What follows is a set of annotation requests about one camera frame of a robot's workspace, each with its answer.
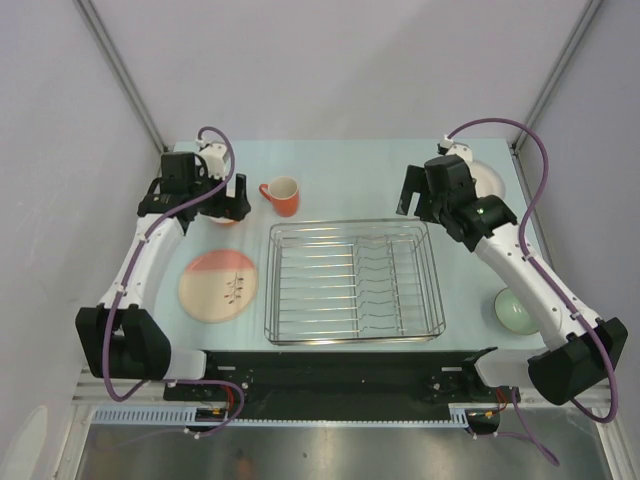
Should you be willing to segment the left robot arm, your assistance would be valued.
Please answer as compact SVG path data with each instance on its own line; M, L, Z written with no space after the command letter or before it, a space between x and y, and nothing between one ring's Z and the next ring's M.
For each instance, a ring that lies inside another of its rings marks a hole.
M230 172L231 159L221 143L162 154L161 173L138 205L134 239L115 280L96 306L81 308L75 318L94 377L186 380L202 400L219 392L221 376L206 366L206 354L172 345L154 308L190 224L198 217L241 221L250 212L246 177Z

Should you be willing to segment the orange mug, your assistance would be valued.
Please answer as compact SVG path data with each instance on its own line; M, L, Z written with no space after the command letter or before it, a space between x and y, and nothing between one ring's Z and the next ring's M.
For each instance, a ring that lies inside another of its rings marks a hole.
M259 186L260 194L271 203L274 211L281 217L296 214L300 203L299 185L291 177L281 176L270 183Z

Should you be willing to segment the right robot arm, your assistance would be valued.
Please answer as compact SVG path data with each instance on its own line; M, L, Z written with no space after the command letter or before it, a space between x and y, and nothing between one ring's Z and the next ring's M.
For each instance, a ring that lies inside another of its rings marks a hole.
M618 318L603 320L580 301L520 233L516 215L496 195L478 196L469 165L439 156L406 169L397 212L442 226L488 265L536 323L544 347L493 349L461 376L463 393L484 401L499 386L531 387L563 405L603 380L611 380L628 338Z

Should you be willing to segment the orange white bowl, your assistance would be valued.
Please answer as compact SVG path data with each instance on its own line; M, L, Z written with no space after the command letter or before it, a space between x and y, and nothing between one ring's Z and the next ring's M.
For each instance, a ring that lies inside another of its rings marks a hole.
M233 226L235 224L237 224L237 221L235 220L231 220L228 218L223 218L223 217L211 217L210 220L217 225L221 225L224 227L230 227Z

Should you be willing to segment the white deep plate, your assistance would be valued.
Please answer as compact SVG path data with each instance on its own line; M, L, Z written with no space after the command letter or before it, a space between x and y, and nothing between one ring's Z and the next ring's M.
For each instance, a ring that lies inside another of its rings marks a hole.
M506 186L502 177L489 165L474 160L468 164L476 195L478 197L486 197L494 195L502 200L506 197Z

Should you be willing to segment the light green bowl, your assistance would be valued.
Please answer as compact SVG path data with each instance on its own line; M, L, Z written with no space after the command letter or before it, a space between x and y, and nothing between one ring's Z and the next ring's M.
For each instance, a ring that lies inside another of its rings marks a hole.
M509 288L495 297L494 311L498 321L511 333L529 336L539 332L531 316Z

